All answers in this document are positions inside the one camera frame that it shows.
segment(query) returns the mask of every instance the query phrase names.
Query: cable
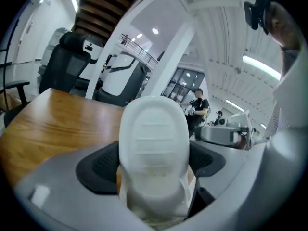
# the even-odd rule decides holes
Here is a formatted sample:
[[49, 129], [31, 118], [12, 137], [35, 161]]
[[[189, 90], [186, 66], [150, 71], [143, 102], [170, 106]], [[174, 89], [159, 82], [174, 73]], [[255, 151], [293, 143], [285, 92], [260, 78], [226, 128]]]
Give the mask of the cable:
[[4, 94], [4, 101], [5, 101], [5, 106], [6, 106], [6, 110], [9, 111], [9, 106], [8, 106], [8, 100], [7, 100], [7, 97], [6, 97], [6, 90], [5, 90], [5, 72], [6, 72], [6, 62], [7, 62], [7, 59], [8, 59], [8, 53], [9, 53], [9, 47], [11, 45], [11, 40], [12, 40], [12, 37], [13, 37], [13, 34], [14, 34], [14, 31], [17, 27], [17, 24], [19, 22], [19, 19], [16, 21], [14, 27], [13, 27], [13, 30], [10, 34], [10, 37], [9, 37], [9, 41], [8, 41], [8, 44], [7, 44], [7, 47], [5, 50], [2, 50], [2, 51], [6, 51], [5, 53], [5, 58], [4, 58], [4, 69], [3, 69], [3, 94]]

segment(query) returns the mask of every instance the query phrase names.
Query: staircase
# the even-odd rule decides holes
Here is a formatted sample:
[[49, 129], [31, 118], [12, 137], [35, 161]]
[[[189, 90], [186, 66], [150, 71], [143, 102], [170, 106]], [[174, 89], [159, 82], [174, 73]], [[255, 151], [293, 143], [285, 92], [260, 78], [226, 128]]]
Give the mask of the staircase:
[[80, 0], [72, 31], [99, 37], [105, 45], [135, 0]]

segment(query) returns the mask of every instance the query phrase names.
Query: window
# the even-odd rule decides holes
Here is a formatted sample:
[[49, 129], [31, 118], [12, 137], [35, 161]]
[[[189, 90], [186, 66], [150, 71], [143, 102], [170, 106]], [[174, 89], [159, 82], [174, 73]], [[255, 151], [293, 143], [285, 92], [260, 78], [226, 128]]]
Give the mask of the window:
[[196, 77], [196, 72], [185, 70], [178, 83], [186, 87], [193, 87], [193, 81]]
[[203, 79], [203, 73], [178, 68], [165, 89], [163, 96], [169, 97], [178, 103], [187, 103], [193, 99], [193, 91], [200, 87]]

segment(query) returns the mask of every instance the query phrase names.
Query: wooden table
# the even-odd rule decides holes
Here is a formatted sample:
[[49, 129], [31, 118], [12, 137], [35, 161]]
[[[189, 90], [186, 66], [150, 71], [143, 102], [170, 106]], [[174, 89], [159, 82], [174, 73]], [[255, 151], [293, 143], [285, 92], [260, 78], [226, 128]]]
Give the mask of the wooden table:
[[[28, 104], [0, 138], [11, 186], [46, 159], [119, 139], [124, 108], [48, 89]], [[118, 189], [120, 186], [118, 172]]]

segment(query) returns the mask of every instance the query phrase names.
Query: metal railing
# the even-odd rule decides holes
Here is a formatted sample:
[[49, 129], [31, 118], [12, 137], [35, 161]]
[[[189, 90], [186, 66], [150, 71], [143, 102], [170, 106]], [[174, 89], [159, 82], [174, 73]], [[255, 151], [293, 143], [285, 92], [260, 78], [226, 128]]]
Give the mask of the metal railing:
[[138, 60], [143, 62], [151, 71], [155, 70], [158, 61], [153, 58], [148, 52], [146, 52], [143, 48], [141, 48], [138, 44], [131, 41], [131, 39], [126, 37], [124, 34], [120, 35], [117, 41], [121, 44], [122, 48], [125, 51], [132, 54]]

